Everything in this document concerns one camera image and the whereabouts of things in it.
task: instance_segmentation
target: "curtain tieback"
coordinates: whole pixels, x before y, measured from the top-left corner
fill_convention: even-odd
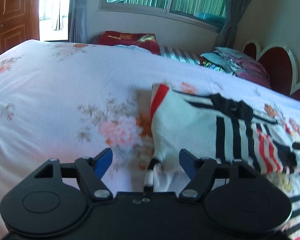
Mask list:
[[[230,21],[230,20],[228,21],[228,20],[226,20],[225,26],[237,28],[238,27],[238,23],[234,22],[234,21]]]

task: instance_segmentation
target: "brown door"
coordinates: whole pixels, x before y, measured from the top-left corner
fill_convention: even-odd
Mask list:
[[[39,0],[0,0],[0,54],[30,39],[39,40]]]

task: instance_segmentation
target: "doorway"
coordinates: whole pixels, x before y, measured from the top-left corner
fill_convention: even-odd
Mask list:
[[[68,40],[70,0],[39,0],[40,41]]]

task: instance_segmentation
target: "metal screw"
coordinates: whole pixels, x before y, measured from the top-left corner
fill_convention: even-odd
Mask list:
[[[141,204],[141,200],[137,200],[137,199],[134,199],[134,200],[132,200],[132,203],[135,203],[135,204]]]
[[[143,201],[143,202],[150,202],[150,201],[151,201],[151,199],[150,199],[150,198],[148,198],[148,197],[144,197],[144,198],[142,199],[142,201]]]
[[[110,192],[106,189],[98,189],[94,192],[94,195],[98,198],[107,198],[110,196]]]
[[[186,189],[182,192],[184,197],[195,198],[198,195],[198,192],[194,189]]]

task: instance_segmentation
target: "white bed sheet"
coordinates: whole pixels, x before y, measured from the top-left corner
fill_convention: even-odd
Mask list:
[[[106,147],[114,152],[107,187],[142,191],[159,82],[258,110],[266,104],[300,140],[300,102],[246,80],[125,48],[31,40],[0,56],[0,200],[47,159],[73,162]],[[6,233],[0,216],[0,238]]]

